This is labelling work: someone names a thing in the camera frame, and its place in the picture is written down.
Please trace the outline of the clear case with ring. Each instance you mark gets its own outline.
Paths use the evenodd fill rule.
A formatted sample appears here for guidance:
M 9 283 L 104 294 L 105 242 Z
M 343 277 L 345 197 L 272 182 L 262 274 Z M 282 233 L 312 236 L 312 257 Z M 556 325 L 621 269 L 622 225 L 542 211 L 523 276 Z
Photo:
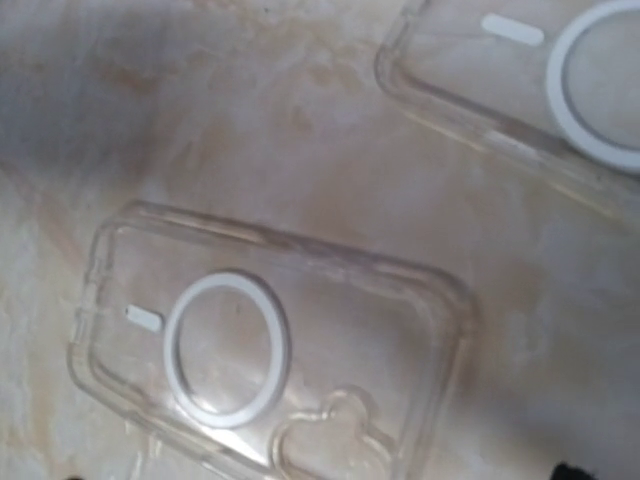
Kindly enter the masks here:
M 94 234 L 67 359 L 222 479 L 422 479 L 476 327 L 441 269 L 133 202 Z

